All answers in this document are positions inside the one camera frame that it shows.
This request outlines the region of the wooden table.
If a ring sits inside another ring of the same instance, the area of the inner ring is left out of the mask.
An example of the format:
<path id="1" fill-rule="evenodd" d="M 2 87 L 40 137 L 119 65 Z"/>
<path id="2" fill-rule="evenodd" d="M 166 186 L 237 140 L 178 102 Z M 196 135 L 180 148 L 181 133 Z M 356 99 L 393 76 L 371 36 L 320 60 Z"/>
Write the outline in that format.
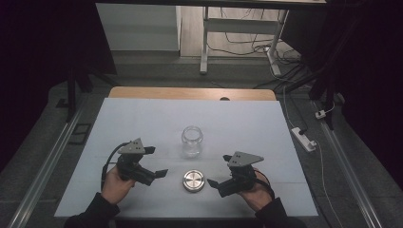
<path id="1" fill-rule="evenodd" d="M 275 101 L 277 99 L 270 89 L 147 86 L 115 86 L 110 90 L 108 97 L 211 101 Z"/>

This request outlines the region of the dark curtain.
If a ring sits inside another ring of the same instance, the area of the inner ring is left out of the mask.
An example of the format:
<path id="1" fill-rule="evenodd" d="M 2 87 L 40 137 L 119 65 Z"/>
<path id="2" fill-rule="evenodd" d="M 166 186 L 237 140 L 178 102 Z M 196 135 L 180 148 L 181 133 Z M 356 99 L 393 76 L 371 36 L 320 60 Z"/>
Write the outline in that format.
<path id="1" fill-rule="evenodd" d="M 336 58 L 342 113 L 403 190 L 403 0 L 328 0 L 332 10 L 291 10 L 282 39 L 311 70 L 359 22 Z"/>
<path id="2" fill-rule="evenodd" d="M 97 0 L 0 0 L 0 171 L 48 103 L 73 74 L 88 86 L 91 70 L 116 67 Z"/>

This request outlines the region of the white power strip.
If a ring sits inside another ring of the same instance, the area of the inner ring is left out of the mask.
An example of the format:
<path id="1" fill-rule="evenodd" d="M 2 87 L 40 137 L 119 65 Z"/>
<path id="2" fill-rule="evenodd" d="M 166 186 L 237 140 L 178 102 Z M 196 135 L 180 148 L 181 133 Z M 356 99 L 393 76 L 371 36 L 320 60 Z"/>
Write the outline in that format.
<path id="1" fill-rule="evenodd" d="M 291 129 L 291 132 L 306 152 L 313 152 L 317 149 L 317 143 L 315 141 L 309 140 L 308 137 L 305 135 L 304 130 L 300 129 L 299 127 L 294 127 Z"/>

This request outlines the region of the metal floor rail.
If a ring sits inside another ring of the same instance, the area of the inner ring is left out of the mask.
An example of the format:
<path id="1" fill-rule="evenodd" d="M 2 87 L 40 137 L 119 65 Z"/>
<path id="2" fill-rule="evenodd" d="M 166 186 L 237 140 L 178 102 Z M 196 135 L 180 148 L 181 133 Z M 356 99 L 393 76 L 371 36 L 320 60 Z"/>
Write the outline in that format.
<path id="1" fill-rule="evenodd" d="M 357 137 L 351 129 L 334 129 L 325 122 L 324 119 L 317 120 L 320 124 L 323 134 L 326 137 L 331 151 L 335 154 L 336 161 L 341 172 L 344 175 L 349 188 L 355 197 L 357 206 L 359 207 L 368 228 L 383 228 L 379 215 L 371 202 L 363 182 L 359 178 L 358 169 L 354 168 L 353 162 L 349 159 L 349 155 L 357 155 L 359 159 L 364 160 L 365 155 L 359 155 L 359 146 L 363 146 L 363 142 Z"/>
<path id="2" fill-rule="evenodd" d="M 86 107 L 88 96 L 84 95 L 79 99 L 76 112 L 72 115 L 70 121 L 65 124 L 63 131 L 57 138 L 56 143 L 51 147 L 48 155 L 42 163 L 39 171 L 33 179 L 28 191 L 24 195 L 14 215 L 12 216 L 7 228 L 25 228 L 32 212 L 38 203 L 46 185 L 53 173 L 57 162 L 64 152 L 68 140 L 77 125 L 82 113 Z"/>

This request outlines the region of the person's left hand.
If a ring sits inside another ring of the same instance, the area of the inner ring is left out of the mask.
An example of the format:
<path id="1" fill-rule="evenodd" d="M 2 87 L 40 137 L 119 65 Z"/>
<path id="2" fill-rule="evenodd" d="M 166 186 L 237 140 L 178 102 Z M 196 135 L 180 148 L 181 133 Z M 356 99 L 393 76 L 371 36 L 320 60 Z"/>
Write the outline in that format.
<path id="1" fill-rule="evenodd" d="M 122 180 L 118 168 L 113 167 L 106 174 L 106 180 L 104 187 L 102 188 L 101 196 L 110 204 L 118 204 L 134 186 L 134 180 Z"/>

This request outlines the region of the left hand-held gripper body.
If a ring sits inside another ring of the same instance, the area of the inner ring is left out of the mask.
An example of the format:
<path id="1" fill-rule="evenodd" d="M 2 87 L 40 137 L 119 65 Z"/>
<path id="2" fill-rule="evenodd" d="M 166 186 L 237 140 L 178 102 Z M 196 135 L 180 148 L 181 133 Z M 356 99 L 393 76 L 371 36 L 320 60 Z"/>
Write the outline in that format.
<path id="1" fill-rule="evenodd" d="M 140 165 L 140 160 L 144 155 L 144 148 L 140 138 L 128 142 L 118 150 L 120 157 L 117 161 L 117 167 L 120 178 L 123 181 L 135 180 L 136 182 L 150 185 L 154 181 L 155 173 L 151 172 Z"/>

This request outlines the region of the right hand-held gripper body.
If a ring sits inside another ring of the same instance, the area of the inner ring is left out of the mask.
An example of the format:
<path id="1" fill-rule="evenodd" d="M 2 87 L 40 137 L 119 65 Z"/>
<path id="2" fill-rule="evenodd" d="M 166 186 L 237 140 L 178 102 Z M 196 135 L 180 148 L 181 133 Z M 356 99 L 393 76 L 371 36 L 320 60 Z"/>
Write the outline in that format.
<path id="1" fill-rule="evenodd" d="M 252 165 L 264 160 L 262 156 L 240 151 L 236 151 L 231 156 L 233 156 L 231 161 L 227 162 L 227 166 L 231 171 L 231 179 L 220 183 L 221 189 L 219 190 L 219 194 L 222 198 L 241 191 L 251 190 L 256 178 Z"/>

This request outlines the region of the black rectangular floor frame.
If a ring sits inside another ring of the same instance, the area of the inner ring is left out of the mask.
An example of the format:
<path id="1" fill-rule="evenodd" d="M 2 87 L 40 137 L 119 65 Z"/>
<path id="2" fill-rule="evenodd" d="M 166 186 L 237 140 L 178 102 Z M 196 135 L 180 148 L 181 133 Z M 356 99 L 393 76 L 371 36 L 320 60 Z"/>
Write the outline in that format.
<path id="1" fill-rule="evenodd" d="M 72 145 L 84 145 L 89 137 L 91 127 L 91 123 L 76 124 L 67 143 Z"/>

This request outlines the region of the white metal desk frame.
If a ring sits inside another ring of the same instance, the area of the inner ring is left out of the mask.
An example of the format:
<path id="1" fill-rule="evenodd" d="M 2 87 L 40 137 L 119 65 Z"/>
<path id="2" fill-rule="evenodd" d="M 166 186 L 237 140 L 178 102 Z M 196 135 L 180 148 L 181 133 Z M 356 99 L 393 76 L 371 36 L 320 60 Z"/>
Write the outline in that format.
<path id="1" fill-rule="evenodd" d="M 241 19 L 223 19 L 223 18 L 210 18 L 209 8 L 204 7 L 202 13 L 203 19 L 203 34 L 202 34 L 202 48 L 201 48 L 201 64 L 200 74 L 207 73 L 208 66 L 208 52 L 207 40 L 209 32 L 229 32 L 229 33 L 255 33 L 273 35 L 273 42 L 270 47 L 266 47 L 264 52 L 269 60 L 270 68 L 274 76 L 280 76 L 281 72 L 275 58 L 275 51 L 277 50 L 278 40 L 282 33 L 286 16 L 288 11 L 280 9 L 278 11 L 277 21 L 263 21 L 263 20 L 241 20 Z"/>

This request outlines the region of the person's right hand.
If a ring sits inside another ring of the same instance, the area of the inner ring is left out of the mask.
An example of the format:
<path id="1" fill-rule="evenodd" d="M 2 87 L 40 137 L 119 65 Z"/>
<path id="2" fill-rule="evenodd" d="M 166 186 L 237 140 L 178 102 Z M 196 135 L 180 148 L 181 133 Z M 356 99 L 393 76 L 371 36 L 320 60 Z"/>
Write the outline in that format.
<path id="1" fill-rule="evenodd" d="M 251 190 L 239 192 L 239 195 L 253 211 L 257 212 L 270 203 L 273 198 L 267 188 L 269 185 L 267 178 L 258 169 L 255 170 L 255 174 L 259 182 Z"/>

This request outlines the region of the clear glass jar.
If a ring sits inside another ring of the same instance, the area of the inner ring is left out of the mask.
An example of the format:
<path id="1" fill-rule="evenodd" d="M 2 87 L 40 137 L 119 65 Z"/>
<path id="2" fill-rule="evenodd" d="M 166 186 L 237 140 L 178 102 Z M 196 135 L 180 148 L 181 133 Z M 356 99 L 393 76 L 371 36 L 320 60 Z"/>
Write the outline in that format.
<path id="1" fill-rule="evenodd" d="M 182 153 L 186 158 L 196 158 L 202 152 L 202 130 L 189 125 L 182 132 Z"/>

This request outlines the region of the black metal stand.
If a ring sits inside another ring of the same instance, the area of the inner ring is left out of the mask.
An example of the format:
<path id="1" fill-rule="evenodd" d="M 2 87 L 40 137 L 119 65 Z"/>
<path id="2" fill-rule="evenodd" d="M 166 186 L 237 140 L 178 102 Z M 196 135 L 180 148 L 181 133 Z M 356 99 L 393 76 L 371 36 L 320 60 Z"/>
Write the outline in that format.
<path id="1" fill-rule="evenodd" d="M 67 98 L 61 99 L 57 104 L 57 107 L 67 108 L 67 123 L 72 120 L 77 111 L 76 87 L 79 87 L 81 91 L 85 93 L 89 93 L 93 89 L 93 83 L 89 79 L 90 75 L 95 76 L 110 86 L 119 85 L 95 67 L 90 65 L 73 66 L 67 74 Z"/>

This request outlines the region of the white table cover board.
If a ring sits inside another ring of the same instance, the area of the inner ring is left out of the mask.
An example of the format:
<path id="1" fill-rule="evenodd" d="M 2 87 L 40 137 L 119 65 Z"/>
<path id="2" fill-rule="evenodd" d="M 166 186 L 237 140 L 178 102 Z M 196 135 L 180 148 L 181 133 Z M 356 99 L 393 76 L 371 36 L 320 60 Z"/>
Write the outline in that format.
<path id="1" fill-rule="evenodd" d="M 203 134 L 196 158 L 182 153 L 182 132 L 189 125 Z M 317 212 L 279 102 L 107 98 L 56 216 L 85 211 L 101 188 L 102 168 L 111 152 L 138 138 L 156 147 L 141 165 L 151 171 L 167 169 L 167 174 L 149 186 L 136 184 L 119 205 L 123 219 L 251 218 L 253 211 L 238 195 L 222 198 L 209 185 L 190 193 L 182 185 L 191 169 L 207 180 L 228 180 L 230 170 L 222 156 L 236 151 L 264 158 L 256 167 L 267 176 L 288 215 L 310 217 Z"/>

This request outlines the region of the silver metal jar lid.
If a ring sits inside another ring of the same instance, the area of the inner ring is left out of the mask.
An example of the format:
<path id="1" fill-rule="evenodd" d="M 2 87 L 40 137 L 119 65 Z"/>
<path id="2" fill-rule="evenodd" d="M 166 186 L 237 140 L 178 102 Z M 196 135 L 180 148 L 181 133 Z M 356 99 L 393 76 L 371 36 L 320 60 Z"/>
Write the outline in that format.
<path id="1" fill-rule="evenodd" d="M 204 175 L 199 170 L 189 170 L 182 178 L 182 185 L 184 189 L 190 193 L 200 192 L 205 184 Z"/>

